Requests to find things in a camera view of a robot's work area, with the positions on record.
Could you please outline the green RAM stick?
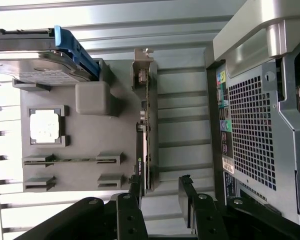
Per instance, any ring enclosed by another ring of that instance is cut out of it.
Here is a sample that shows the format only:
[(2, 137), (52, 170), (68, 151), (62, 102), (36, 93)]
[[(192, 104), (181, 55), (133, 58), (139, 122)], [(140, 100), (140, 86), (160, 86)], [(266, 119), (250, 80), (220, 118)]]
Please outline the green RAM stick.
[(96, 164), (116, 164), (116, 159), (96, 159), (96, 158), (72, 158), (72, 159), (33, 159), (25, 160), (24, 165), (55, 165), (72, 163), (96, 163)]

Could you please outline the silver CPU chip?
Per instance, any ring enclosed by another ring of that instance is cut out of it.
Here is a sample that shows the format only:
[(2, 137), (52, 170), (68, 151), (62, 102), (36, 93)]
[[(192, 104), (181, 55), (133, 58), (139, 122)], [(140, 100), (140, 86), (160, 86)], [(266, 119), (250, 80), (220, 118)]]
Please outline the silver CPU chip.
[(55, 143), (59, 131), (59, 115), (54, 110), (36, 110), (30, 115), (30, 137), (36, 143)]

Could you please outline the grey plastic parts rack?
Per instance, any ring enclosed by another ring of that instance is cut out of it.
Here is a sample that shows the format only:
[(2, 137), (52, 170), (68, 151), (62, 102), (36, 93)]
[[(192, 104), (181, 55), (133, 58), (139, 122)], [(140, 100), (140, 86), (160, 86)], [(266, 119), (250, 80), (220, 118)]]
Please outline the grey plastic parts rack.
[[(136, 173), (140, 99), (131, 88), (133, 60), (101, 61), (96, 82), (51, 86), (20, 94), (23, 191), (127, 190)], [(30, 135), (30, 116), (54, 110), (59, 116), (55, 143), (36, 143)], [(116, 164), (60, 163), (24, 165), (34, 159), (115, 159)]]

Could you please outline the hard disk in blue carrier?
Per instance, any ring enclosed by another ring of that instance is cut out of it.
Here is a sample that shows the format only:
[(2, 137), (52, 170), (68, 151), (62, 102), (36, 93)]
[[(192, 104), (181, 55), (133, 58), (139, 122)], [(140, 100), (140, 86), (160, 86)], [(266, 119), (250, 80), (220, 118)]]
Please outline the hard disk in blue carrier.
[(27, 84), (75, 85), (98, 81), (101, 68), (71, 31), (0, 29), (0, 74)]

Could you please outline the open grey PC case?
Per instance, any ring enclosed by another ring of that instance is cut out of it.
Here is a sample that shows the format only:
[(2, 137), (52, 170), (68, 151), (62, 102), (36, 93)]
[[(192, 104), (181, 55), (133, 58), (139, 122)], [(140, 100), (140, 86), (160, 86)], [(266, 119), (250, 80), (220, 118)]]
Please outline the open grey PC case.
[(218, 198), (300, 225), (300, 0), (246, 0), (204, 57)]

